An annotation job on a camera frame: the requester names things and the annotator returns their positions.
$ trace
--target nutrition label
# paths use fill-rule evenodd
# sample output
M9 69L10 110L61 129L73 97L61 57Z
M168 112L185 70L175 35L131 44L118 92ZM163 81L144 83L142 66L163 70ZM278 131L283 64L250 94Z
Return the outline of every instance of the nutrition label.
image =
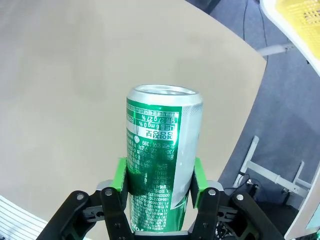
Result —
M171 209L181 107L127 103L127 168L131 226L167 232L179 209Z

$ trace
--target tabletop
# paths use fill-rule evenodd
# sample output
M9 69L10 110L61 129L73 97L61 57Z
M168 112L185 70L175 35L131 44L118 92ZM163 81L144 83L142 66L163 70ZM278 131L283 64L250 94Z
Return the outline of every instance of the tabletop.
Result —
M48 221L72 191L112 179L127 154L126 95L139 84L202 94L197 156L218 180L266 66L242 39L184 0L0 6L0 195ZM88 236L103 234L100 224Z

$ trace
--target can rim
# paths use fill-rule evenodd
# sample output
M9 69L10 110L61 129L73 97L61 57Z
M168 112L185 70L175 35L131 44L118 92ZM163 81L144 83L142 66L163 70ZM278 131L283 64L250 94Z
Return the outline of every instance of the can rim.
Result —
M198 94L197 91L183 86L164 84L145 84L134 87L134 90L154 95L189 96Z

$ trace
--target green can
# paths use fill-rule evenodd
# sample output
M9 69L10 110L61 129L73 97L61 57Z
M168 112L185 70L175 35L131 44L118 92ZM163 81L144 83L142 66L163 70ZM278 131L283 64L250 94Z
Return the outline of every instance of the green can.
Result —
M140 85L127 96L127 169L134 231L183 225L203 112L191 89Z

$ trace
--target white table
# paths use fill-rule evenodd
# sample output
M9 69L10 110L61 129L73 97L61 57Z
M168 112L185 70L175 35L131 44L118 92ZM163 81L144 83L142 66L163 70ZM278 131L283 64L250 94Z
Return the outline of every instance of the white table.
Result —
M138 84L201 92L197 155L219 178L266 65L234 33L184 0L0 0L0 13L0 195L48 221L112 179Z

